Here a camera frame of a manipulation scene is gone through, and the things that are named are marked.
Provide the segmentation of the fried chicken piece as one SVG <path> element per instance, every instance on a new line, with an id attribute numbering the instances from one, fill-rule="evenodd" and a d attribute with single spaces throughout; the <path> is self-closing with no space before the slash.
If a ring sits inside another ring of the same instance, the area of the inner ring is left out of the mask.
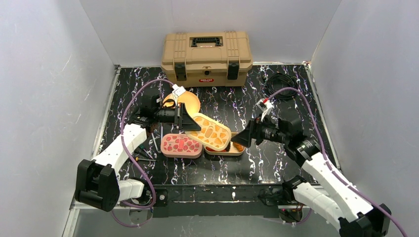
<path id="1" fill-rule="evenodd" d="M 233 143 L 233 146 L 235 147 L 235 149 L 236 149 L 239 153 L 242 153 L 242 152 L 246 149 L 246 147 L 244 147 L 244 146 L 242 146 L 242 145 L 240 145 L 240 144 L 238 144 L 238 143 Z"/>

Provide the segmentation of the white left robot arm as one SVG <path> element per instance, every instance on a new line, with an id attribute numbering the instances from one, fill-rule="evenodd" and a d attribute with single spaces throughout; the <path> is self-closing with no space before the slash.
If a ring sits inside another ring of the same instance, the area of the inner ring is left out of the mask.
<path id="1" fill-rule="evenodd" d="M 122 135 L 100 154 L 79 163 L 75 200 L 109 212 L 118 202 L 141 197 L 143 182 L 138 179 L 119 181 L 117 174 L 159 123 L 171 123 L 183 131 L 201 130 L 185 104 L 164 107 L 157 92 L 146 92 L 124 125 Z"/>

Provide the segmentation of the pink lunch box lid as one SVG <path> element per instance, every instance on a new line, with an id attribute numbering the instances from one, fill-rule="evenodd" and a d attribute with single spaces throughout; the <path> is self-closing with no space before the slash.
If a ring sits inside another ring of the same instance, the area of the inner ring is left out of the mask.
<path id="1" fill-rule="evenodd" d="M 190 158 L 201 156 L 203 145 L 190 139 L 185 134 L 169 133 L 163 136 L 161 145 L 162 153 L 168 158 Z"/>

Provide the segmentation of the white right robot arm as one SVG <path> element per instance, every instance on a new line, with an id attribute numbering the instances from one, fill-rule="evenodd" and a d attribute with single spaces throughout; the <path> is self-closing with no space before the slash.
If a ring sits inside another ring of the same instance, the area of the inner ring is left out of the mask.
<path id="1" fill-rule="evenodd" d="M 284 145 L 288 157 L 315 178 L 327 194 L 315 189 L 301 176 L 282 183 L 282 194 L 289 201 L 297 201 L 310 207 L 330 224 L 342 237 L 384 237 L 390 224 L 390 210 L 385 204 L 374 207 L 355 192 L 353 185 L 329 163 L 321 146 L 313 138 L 303 134 L 301 120 L 269 118 L 250 119 L 244 130 L 232 137 L 232 141 L 250 147 L 252 141 Z"/>

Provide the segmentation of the white metal food tongs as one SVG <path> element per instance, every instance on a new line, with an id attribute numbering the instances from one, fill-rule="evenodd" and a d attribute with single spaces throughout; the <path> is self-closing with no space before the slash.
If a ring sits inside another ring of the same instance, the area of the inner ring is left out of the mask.
<path id="1" fill-rule="evenodd" d="M 152 134 L 151 134 L 152 135 L 152 141 L 153 141 L 155 150 L 156 150 L 156 152 L 158 154 L 161 154 L 162 153 L 162 150 L 161 150 L 161 141 L 162 141 L 163 130 L 164 130 L 164 128 L 163 128 L 163 125 L 161 124 L 160 125 L 160 128 L 155 129 L 152 132 Z"/>

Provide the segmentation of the beige lunch box lid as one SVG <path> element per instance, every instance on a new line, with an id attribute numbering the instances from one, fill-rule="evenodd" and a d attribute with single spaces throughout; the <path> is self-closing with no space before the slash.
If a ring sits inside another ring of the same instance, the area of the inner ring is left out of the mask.
<path id="1" fill-rule="evenodd" d="M 201 113 L 193 114 L 192 119 L 201 129 L 185 131 L 190 139 L 214 151 L 223 151 L 230 145 L 232 133 L 227 126 Z"/>

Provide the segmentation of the beige lunch box tray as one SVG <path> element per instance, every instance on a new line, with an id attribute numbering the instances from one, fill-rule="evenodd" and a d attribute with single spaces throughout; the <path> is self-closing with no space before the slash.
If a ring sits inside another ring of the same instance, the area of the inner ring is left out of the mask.
<path id="1" fill-rule="evenodd" d="M 209 155 L 213 155 L 213 156 L 231 156 L 231 157 L 238 157 L 240 155 L 242 155 L 244 153 L 244 150 L 242 153 L 239 153 L 235 147 L 233 146 L 233 141 L 230 141 L 229 145 L 222 151 L 215 151 L 212 150 L 206 146 L 204 146 L 204 151 L 209 154 Z"/>

